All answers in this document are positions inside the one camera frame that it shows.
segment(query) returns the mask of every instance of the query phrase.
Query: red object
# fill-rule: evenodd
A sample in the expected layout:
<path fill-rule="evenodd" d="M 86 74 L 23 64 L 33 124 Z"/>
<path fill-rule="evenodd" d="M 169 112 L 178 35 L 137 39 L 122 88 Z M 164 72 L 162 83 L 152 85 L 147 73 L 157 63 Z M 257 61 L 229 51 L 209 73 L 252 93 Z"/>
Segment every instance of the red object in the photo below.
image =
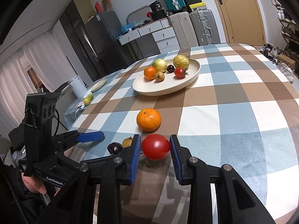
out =
<path fill-rule="evenodd" d="M 169 141 L 159 134 L 150 134 L 141 143 L 142 152 L 150 160 L 161 160 L 170 151 Z"/>
<path fill-rule="evenodd" d="M 95 10 L 96 10 L 98 13 L 100 13 L 100 12 L 103 11 L 103 9 L 101 8 L 101 6 L 99 5 L 98 2 L 95 3 Z"/>
<path fill-rule="evenodd" d="M 147 17 L 149 18 L 152 12 L 147 12 Z"/>
<path fill-rule="evenodd" d="M 174 71 L 174 75 L 179 78 L 179 79 L 182 79 L 184 78 L 186 75 L 188 75 L 188 73 L 186 72 L 186 70 L 184 68 L 177 68 L 175 69 Z"/>

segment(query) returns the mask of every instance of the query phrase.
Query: table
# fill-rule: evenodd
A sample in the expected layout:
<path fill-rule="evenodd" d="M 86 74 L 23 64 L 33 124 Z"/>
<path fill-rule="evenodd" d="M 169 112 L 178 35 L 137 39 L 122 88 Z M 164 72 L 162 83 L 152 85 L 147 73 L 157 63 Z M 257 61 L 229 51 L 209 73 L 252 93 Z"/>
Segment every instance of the table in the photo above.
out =
<path fill-rule="evenodd" d="M 110 75 L 104 77 L 107 79 L 106 83 L 104 84 L 103 87 L 101 87 L 98 91 L 94 92 L 94 98 L 96 98 L 99 94 L 102 93 L 102 91 L 105 89 L 105 87 L 111 82 L 113 81 L 113 79 L 115 79 L 121 72 L 123 71 L 123 69 L 116 71 L 114 73 L 111 73 Z M 88 89 L 91 89 L 93 85 L 95 85 L 97 82 L 99 82 L 100 80 L 102 80 L 103 78 L 95 81 L 93 84 L 89 85 L 87 87 Z M 76 99 L 69 107 L 68 109 L 65 111 L 64 113 L 64 120 L 66 123 L 66 126 L 68 128 L 70 128 L 72 126 L 72 124 L 76 121 L 77 117 L 80 115 L 80 113 L 82 113 L 82 111 L 77 112 L 77 106 L 79 105 L 79 103 L 81 103 L 83 101 L 83 99 Z"/>
<path fill-rule="evenodd" d="M 180 91 L 143 96 L 132 84 L 154 59 L 183 54 L 201 64 L 199 77 Z M 105 134 L 102 142 L 79 143 L 71 158 L 109 155 L 111 142 L 141 132 L 136 116 L 155 108 L 162 116 L 156 133 L 177 134 L 209 165 L 231 164 L 266 206 L 285 223 L 299 199 L 299 96 L 283 74 L 256 49 L 244 44 L 207 45 L 140 60 L 98 95 L 70 130 Z M 189 186 L 179 186 L 170 154 L 162 161 L 141 155 L 133 186 L 122 186 L 124 223 L 186 223 Z M 214 223 L 217 223 L 212 187 Z"/>

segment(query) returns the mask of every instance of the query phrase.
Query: metal screw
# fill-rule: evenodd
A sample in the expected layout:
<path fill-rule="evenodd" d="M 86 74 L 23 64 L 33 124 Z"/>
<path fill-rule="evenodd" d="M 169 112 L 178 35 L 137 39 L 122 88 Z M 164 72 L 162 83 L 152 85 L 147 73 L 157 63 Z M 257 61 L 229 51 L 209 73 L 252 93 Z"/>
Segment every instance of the metal screw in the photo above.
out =
<path fill-rule="evenodd" d="M 82 165 L 79 169 L 81 172 L 86 172 L 88 170 L 88 166 L 87 165 Z"/>
<path fill-rule="evenodd" d="M 190 162 L 193 162 L 193 163 L 196 163 L 196 162 L 198 162 L 198 158 L 192 156 L 192 157 L 189 157 L 189 161 L 190 161 Z"/>
<path fill-rule="evenodd" d="M 113 161 L 114 161 L 115 163 L 120 163 L 120 162 L 122 162 L 122 160 L 123 160 L 123 159 L 122 159 L 121 157 L 119 157 L 119 156 L 113 159 Z"/>
<path fill-rule="evenodd" d="M 229 165 L 229 164 L 225 164 L 225 165 L 223 166 L 223 168 L 224 168 L 224 170 L 226 170 L 226 171 L 230 171 L 230 170 L 232 169 L 231 165 Z"/>

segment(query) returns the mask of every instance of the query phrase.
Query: wooden door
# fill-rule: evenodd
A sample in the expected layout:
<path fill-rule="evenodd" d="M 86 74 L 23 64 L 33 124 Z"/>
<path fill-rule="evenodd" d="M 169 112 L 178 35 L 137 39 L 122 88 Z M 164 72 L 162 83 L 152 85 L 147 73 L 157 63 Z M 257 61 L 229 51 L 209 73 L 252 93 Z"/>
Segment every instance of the wooden door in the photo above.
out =
<path fill-rule="evenodd" d="M 215 0 L 229 43 L 263 45 L 264 27 L 256 0 Z"/>

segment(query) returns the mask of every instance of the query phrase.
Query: plate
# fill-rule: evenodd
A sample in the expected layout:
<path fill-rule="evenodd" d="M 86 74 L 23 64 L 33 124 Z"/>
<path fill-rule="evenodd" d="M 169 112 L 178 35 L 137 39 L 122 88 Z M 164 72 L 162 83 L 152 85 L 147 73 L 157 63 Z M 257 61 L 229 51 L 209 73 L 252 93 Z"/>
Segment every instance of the plate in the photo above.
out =
<path fill-rule="evenodd" d="M 173 59 L 167 60 L 167 65 L 173 65 Z M 190 83 L 197 77 L 200 70 L 200 64 L 197 60 L 189 58 L 188 75 L 183 79 L 177 79 L 174 73 L 164 73 L 165 79 L 162 82 L 156 80 L 148 81 L 143 74 L 139 75 L 133 82 L 133 89 L 146 96 L 160 96 L 176 92 Z"/>
<path fill-rule="evenodd" d="M 102 80 L 100 80 L 99 82 L 97 82 L 95 85 L 92 86 L 92 88 L 90 89 L 92 93 L 94 93 L 95 91 L 99 90 L 102 86 L 104 86 L 104 84 L 106 83 L 107 79 L 103 78 Z"/>

